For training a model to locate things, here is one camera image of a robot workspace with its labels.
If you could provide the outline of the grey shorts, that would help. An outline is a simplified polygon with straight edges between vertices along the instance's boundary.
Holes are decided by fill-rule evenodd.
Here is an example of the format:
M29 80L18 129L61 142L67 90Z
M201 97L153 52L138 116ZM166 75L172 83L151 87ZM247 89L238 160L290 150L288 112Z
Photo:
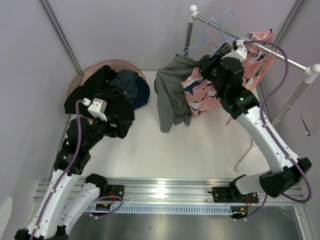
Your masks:
M169 133L173 125L184 123L189 126L194 117L181 85L194 68L199 68L198 61L176 54L170 63L156 73L154 91L157 94L157 112L162 133Z

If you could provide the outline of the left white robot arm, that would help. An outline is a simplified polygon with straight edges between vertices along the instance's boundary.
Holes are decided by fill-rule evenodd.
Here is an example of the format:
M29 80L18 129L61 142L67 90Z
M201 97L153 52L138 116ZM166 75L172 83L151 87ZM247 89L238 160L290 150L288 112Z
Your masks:
M19 229L16 240L67 240L69 234L94 201L111 200L123 203L123 194L115 193L108 179L96 173L89 175L76 197L68 197L91 159L91 149L104 137L125 136L127 125L118 116L93 122L77 116L69 123L66 139L56 156L49 187L28 227Z

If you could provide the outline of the pink patterned shorts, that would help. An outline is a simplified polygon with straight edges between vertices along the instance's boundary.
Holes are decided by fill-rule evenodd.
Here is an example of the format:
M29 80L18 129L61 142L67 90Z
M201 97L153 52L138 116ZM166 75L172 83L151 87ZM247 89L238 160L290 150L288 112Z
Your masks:
M242 85L253 90L255 83L253 76L262 67L266 54L252 45L246 45L246 49L248 54L246 60L242 62L244 68ZM195 117L220 104L215 88L209 80L201 76L198 67L193 69L191 75L181 85L189 109Z

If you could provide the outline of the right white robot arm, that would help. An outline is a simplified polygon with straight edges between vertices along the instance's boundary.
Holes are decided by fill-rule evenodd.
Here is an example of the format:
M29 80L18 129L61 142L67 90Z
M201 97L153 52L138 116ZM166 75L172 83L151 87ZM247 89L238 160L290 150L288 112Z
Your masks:
M246 58L247 51L238 49L198 62L201 76L213 84L223 109L247 131L269 166L266 172L242 175L229 184L228 196L234 202L252 192L264 192L272 198L284 195L300 180L306 180L312 167L307 157L299 157L284 142L265 118L259 100L243 86Z

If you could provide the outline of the black shorts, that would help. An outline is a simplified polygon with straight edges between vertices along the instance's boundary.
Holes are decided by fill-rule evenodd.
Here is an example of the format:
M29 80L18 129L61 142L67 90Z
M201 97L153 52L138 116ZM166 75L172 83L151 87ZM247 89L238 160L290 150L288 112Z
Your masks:
M64 102L66 114L76 114L76 102L79 100L94 99L103 100L106 106L102 108L105 115L114 129L114 137L125 138L135 120L134 109L120 89L111 86L118 73L108 65L98 69L91 75L83 85L76 87Z

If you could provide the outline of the navy blue shorts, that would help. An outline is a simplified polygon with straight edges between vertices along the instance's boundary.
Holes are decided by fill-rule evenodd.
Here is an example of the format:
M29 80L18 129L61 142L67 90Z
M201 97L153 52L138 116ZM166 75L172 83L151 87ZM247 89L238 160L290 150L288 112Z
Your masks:
M111 89L122 94L131 107L136 110L149 102L150 87L146 80L132 70L121 70L109 82Z

